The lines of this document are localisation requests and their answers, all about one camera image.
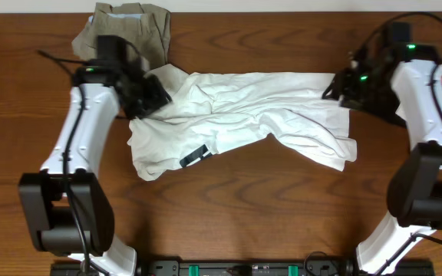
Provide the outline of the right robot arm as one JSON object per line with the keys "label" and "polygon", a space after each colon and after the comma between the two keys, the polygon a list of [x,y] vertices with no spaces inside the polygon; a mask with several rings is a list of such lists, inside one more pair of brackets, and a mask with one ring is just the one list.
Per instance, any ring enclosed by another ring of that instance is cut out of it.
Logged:
{"label": "right robot arm", "polygon": [[430,45],[391,42],[360,48],[323,93],[407,129],[410,154],[387,190],[387,213],[339,275],[432,275],[429,261],[408,261],[419,242],[442,230],[442,57]]}

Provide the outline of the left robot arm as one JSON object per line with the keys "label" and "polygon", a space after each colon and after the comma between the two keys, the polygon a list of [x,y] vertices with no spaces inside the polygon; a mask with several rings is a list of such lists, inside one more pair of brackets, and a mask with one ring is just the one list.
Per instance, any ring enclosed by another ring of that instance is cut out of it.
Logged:
{"label": "left robot arm", "polygon": [[112,123],[120,112],[144,118],[171,101],[153,74],[79,67],[71,102],[49,157],[25,172],[18,193],[31,242],[38,251],[77,263],[63,275],[139,275],[137,251],[115,234],[114,212],[98,180]]}

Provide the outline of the white t-shirt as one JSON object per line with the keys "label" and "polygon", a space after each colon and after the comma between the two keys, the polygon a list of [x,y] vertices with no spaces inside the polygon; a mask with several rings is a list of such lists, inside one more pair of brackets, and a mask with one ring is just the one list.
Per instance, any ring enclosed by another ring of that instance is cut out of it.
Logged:
{"label": "white t-shirt", "polygon": [[273,135],[282,145],[342,171],[357,158],[349,112],[322,93],[328,73],[188,74],[168,64],[152,70],[171,103],[134,119],[128,145],[137,175],[158,179],[216,154]]}

